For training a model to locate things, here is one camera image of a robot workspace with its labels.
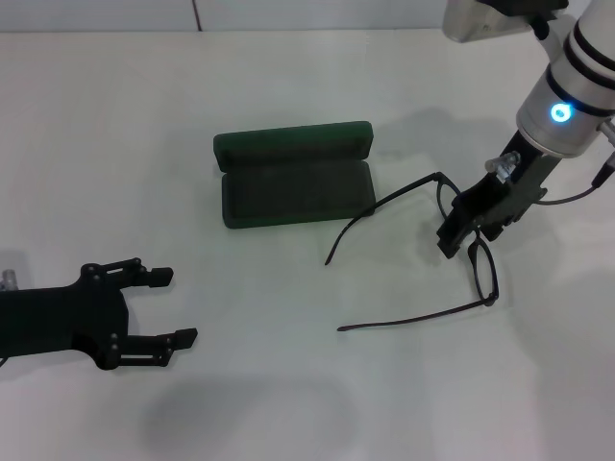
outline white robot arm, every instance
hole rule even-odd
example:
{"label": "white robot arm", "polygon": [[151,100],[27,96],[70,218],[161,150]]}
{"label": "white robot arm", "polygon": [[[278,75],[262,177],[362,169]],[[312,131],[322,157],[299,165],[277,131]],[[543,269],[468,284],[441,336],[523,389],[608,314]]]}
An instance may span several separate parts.
{"label": "white robot arm", "polygon": [[542,182],[565,158],[582,155],[600,132],[615,145],[615,0],[593,0],[563,45],[549,20],[567,0],[449,0],[444,33],[459,42],[533,29],[549,65],[517,113],[518,133],[488,174],[461,193],[438,231],[439,247],[453,257],[471,231],[491,241],[531,205],[556,205],[589,195],[615,171],[615,154],[592,187],[571,199],[541,202]]}

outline metal screw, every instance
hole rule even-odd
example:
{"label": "metal screw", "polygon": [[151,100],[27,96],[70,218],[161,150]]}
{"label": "metal screw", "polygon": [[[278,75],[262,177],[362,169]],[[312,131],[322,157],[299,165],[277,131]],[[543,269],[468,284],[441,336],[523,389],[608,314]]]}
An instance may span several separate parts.
{"label": "metal screw", "polygon": [[601,123],[598,129],[607,137],[608,142],[615,146],[615,126],[610,120]]}
{"label": "metal screw", "polygon": [[519,163],[521,163],[521,155],[513,151],[488,160],[484,163],[484,167],[487,173],[495,173],[498,179],[504,183],[509,180],[510,175]]}
{"label": "metal screw", "polygon": [[17,291],[17,275],[13,269],[2,271],[2,291]]}

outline eyeglasses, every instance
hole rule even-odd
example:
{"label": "eyeglasses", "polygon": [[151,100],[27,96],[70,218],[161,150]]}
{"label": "eyeglasses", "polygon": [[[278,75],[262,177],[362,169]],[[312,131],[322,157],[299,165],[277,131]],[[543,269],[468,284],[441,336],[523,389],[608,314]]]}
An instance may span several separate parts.
{"label": "eyeglasses", "polygon": [[[331,249],[331,252],[329,253],[329,256],[327,257],[327,262],[325,264],[329,265],[331,263],[331,261],[333,259],[333,256],[335,255],[335,251],[337,250],[337,246],[339,245],[340,240],[342,239],[342,237],[344,236],[344,234],[348,231],[348,229],[350,227],[352,227],[354,224],[356,224],[362,218],[371,215],[376,209],[380,208],[381,206],[386,205],[390,201],[395,200],[398,197],[401,197],[402,195],[406,194],[407,192],[410,192],[411,190],[414,190],[414,189],[416,189],[418,187],[421,187],[422,185],[428,184],[430,182],[437,182],[438,183],[438,187],[437,187],[437,191],[436,191],[436,199],[437,199],[437,203],[438,203],[438,208],[440,209],[440,213],[442,214],[442,217],[444,219],[446,219],[447,218],[447,213],[444,210],[444,207],[442,206],[442,188],[445,185],[450,187],[457,196],[461,192],[457,188],[457,186],[451,180],[449,180],[443,173],[440,173],[440,172],[432,173],[432,174],[430,174],[428,176],[425,176],[423,179],[421,179],[421,180],[419,180],[417,182],[413,182],[412,184],[409,184],[406,187],[402,187],[397,192],[393,192],[391,195],[383,198],[382,200],[376,202],[372,206],[364,209],[359,214],[359,216],[357,216],[350,223],[348,223],[348,225],[344,228],[344,230],[337,236],[337,239],[335,240],[335,243],[333,244],[333,247]],[[474,301],[473,303],[468,303],[468,304],[465,304],[465,305],[461,305],[461,306],[455,307],[453,309],[444,310],[442,312],[436,312],[434,314],[424,315],[424,316],[421,316],[421,317],[414,317],[414,318],[406,319],[406,320],[398,320],[398,321],[395,321],[395,322],[378,322],[378,323],[372,323],[372,324],[348,325],[346,327],[338,328],[337,331],[349,331],[351,329],[373,328],[373,327],[395,327],[395,326],[398,326],[398,325],[415,324],[415,323],[418,323],[418,322],[424,322],[426,320],[437,319],[439,317],[445,317],[445,316],[448,316],[448,315],[453,315],[453,314],[456,314],[456,313],[459,313],[459,312],[463,312],[465,310],[470,310],[470,309],[474,309],[476,307],[480,307],[482,305],[485,305],[487,307],[492,306],[495,303],[495,301],[497,301],[498,298],[500,298],[500,286],[498,284],[498,274],[496,272],[496,265],[495,265],[495,262],[493,260],[493,255],[491,254],[491,251],[489,250],[489,247],[487,246],[486,242],[480,237],[480,229],[476,228],[475,229],[475,233],[476,233],[476,238],[474,239],[474,242],[472,242],[470,244],[470,246],[468,247],[468,256],[470,258],[470,262],[471,262],[472,268],[474,270],[475,284],[476,284],[476,287],[477,287],[477,291],[479,292],[480,299],[478,301]],[[483,291],[482,291],[482,287],[480,286],[480,277],[479,277],[479,251],[480,250],[482,250],[484,252],[485,256],[487,257],[487,260],[489,261],[489,266],[490,266],[490,269],[491,269],[491,286],[492,286],[492,291],[489,294],[489,296],[487,296],[487,297],[484,296]]]}

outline white wall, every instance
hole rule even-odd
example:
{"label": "white wall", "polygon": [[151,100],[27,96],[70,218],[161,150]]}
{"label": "white wall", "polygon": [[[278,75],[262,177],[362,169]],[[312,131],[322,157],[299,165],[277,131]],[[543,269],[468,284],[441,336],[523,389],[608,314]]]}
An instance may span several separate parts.
{"label": "white wall", "polygon": [[0,0],[0,31],[195,31],[191,0]]}
{"label": "white wall", "polygon": [[[439,27],[446,0],[196,0],[204,30]],[[570,0],[579,15],[590,0]],[[195,31],[192,0],[0,0],[0,31]]]}
{"label": "white wall", "polygon": [[446,0],[197,0],[209,30],[439,27]]}

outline cable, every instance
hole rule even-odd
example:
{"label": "cable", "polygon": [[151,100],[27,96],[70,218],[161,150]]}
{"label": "cable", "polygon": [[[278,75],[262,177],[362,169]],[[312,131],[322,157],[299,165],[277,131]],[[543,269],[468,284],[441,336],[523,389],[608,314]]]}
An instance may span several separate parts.
{"label": "cable", "polygon": [[542,205],[542,206],[552,206],[552,205],[564,205],[564,204],[570,204],[571,202],[575,202],[577,200],[583,199],[585,197],[587,197],[589,194],[591,194],[592,192],[594,192],[596,190],[596,187],[594,187],[593,185],[587,189],[585,192],[575,195],[573,197],[568,197],[567,199],[561,199],[561,200],[552,200],[549,202],[536,202],[537,205]]}

